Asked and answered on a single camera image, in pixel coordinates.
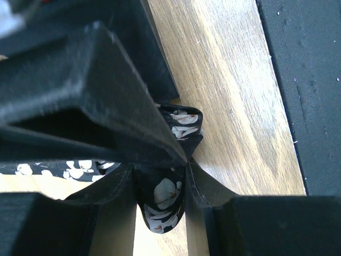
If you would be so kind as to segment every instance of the blurry gray object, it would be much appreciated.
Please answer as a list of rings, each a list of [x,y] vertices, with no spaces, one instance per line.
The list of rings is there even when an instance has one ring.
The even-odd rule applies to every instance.
[[[0,0],[0,39],[26,26],[40,1]]]

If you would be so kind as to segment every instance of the wood grain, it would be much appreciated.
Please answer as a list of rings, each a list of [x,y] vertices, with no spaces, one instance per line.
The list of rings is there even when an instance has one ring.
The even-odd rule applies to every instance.
[[[204,113],[201,167],[240,194],[305,194],[255,1],[149,4],[182,104]],[[184,221],[140,231],[134,254],[187,255]]]

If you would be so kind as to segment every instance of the black object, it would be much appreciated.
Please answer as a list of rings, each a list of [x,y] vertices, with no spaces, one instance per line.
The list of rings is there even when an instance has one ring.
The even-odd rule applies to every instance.
[[[140,0],[52,0],[41,4],[25,30],[0,40],[0,54],[12,57],[94,21],[117,34],[154,101],[169,103],[178,98],[149,6]]]
[[[258,0],[306,191],[341,195],[341,1]]]
[[[0,70],[1,162],[186,164],[120,41],[101,23],[2,61]]]
[[[192,161],[189,256],[340,255],[341,199],[237,196]],[[136,201],[121,166],[65,201],[0,194],[1,255],[133,254]]]

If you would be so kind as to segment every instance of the black and white floral cloth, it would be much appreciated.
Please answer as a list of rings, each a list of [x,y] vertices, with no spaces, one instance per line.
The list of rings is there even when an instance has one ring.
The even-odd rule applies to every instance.
[[[170,130],[189,159],[202,140],[202,113],[191,107],[157,105]],[[46,175],[78,181],[97,181],[115,171],[121,163],[100,160],[77,160],[57,163],[21,163],[4,165],[0,173]],[[185,166],[157,169],[133,166],[134,188],[146,225],[154,233],[172,230],[184,213]]]

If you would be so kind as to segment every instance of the black mat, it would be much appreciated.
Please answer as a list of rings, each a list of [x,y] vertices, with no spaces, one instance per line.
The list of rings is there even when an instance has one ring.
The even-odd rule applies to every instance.
[[[310,195],[341,195],[341,0],[259,0]]]

